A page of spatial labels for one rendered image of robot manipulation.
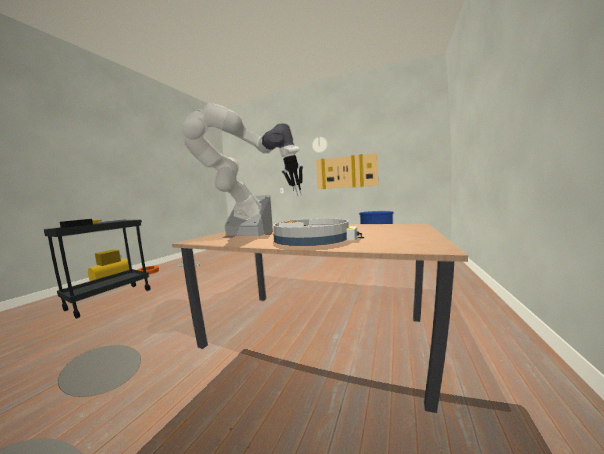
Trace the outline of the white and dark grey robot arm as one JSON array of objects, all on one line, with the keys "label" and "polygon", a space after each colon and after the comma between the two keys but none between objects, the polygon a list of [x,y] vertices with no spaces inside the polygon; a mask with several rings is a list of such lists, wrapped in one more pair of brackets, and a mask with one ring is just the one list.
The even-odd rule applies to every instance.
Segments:
[{"label": "white and dark grey robot arm", "polygon": [[255,196],[253,197],[246,185],[237,180],[238,162],[220,154],[205,139],[203,134],[208,130],[207,126],[222,128],[222,131],[252,144],[262,153],[269,153],[268,151],[278,146],[282,157],[287,157],[295,155],[299,147],[294,145],[290,127],[284,123],[277,124],[272,130],[259,136],[247,130],[240,116],[224,106],[208,103],[203,111],[193,110],[187,115],[182,123],[182,132],[186,136],[185,145],[204,166],[213,167],[218,171],[215,179],[216,188],[232,194],[236,201],[233,208],[234,217],[248,221],[260,213],[262,205]]}]

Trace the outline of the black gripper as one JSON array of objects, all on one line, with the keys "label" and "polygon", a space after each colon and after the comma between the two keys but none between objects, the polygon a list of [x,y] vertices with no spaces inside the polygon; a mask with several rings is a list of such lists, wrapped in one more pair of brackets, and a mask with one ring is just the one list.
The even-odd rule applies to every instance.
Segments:
[{"label": "black gripper", "polygon": [[[299,194],[299,196],[302,196],[300,184],[303,182],[303,180],[302,180],[303,166],[300,166],[298,164],[296,155],[285,157],[283,160],[284,160],[284,164],[285,164],[285,169],[282,171],[282,173],[285,175],[289,186],[293,186],[295,196],[298,197],[298,194]],[[297,174],[298,167],[299,167],[299,178],[298,178],[298,174]],[[291,180],[290,180],[286,170],[289,172]],[[293,176],[292,172],[294,173],[296,184],[295,184],[295,180],[294,180],[294,176]],[[297,185],[297,188],[295,185]],[[298,192],[297,192],[297,189],[298,189]]]}]

